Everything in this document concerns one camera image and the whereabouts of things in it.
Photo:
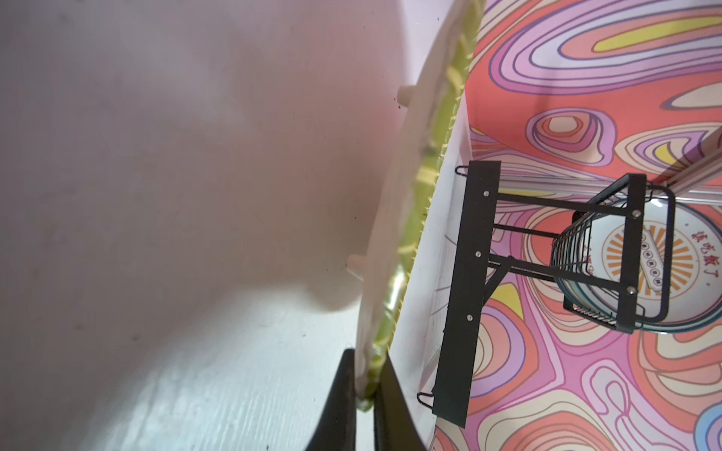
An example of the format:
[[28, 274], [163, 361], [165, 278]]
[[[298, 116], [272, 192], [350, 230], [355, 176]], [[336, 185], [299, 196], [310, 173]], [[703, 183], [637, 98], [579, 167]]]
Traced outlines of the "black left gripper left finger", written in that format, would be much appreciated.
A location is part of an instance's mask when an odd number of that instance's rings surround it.
[[307, 451], [354, 451], [356, 440], [355, 351], [342, 353]]

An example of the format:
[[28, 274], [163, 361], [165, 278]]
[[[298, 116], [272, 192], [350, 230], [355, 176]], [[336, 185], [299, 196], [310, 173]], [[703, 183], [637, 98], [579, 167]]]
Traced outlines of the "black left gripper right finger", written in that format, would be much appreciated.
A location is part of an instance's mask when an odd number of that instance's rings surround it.
[[424, 445], [407, 407], [394, 366], [387, 358], [374, 395], [374, 449], [424, 451]]

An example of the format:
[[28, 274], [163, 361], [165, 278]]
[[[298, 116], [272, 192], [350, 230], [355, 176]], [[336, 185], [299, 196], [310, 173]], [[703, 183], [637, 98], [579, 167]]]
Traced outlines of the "small orange sunburst plate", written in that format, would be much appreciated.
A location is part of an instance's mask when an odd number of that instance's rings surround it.
[[[645, 206], [640, 238], [636, 327], [682, 334], [721, 317], [721, 230], [706, 216], [680, 205], [667, 230], [669, 205]], [[560, 270], [617, 282], [622, 276], [624, 224], [620, 216], [595, 214], [554, 244], [550, 263]]]

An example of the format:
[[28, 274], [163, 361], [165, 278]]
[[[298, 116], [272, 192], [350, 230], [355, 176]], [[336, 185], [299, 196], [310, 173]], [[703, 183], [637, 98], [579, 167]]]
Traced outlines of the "yellow green woven tray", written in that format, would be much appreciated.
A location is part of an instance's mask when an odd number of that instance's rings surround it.
[[365, 255], [347, 269], [362, 282], [353, 405], [373, 405], [451, 141], [485, 15], [483, 1], [455, 1], [413, 85], [400, 86], [406, 115], [383, 184]]

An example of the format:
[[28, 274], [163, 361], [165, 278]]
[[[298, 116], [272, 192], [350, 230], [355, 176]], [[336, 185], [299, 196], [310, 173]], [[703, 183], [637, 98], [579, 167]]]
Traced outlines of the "black two-tier dish rack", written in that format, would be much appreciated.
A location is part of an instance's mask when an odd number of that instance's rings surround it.
[[[427, 398], [432, 400], [427, 407], [434, 415], [459, 427], [466, 425], [482, 310], [507, 274], [555, 283], [562, 289], [578, 285], [614, 293], [618, 304], [608, 313], [584, 306], [584, 297], [571, 291], [564, 292], [563, 307], [615, 332], [632, 334], [644, 325], [667, 319], [676, 215], [676, 195], [671, 189], [649, 182], [643, 174], [628, 173], [592, 199], [579, 202], [502, 192], [499, 161], [472, 161], [468, 165], [457, 166], [455, 173], [466, 178], [466, 190], [447, 317], [434, 387], [429, 393], [417, 394], [419, 403]], [[660, 306], [657, 313], [650, 316], [637, 310], [639, 271], [645, 207], [657, 195], [666, 198], [667, 223], [659, 276]], [[500, 202], [569, 210], [573, 213], [573, 222], [560, 233], [503, 225], [496, 221], [496, 207]], [[614, 279], [601, 278], [583, 270], [592, 249], [594, 227], [607, 217], [623, 221], [620, 275]], [[549, 264], [496, 255], [491, 245], [497, 230], [551, 240]]]

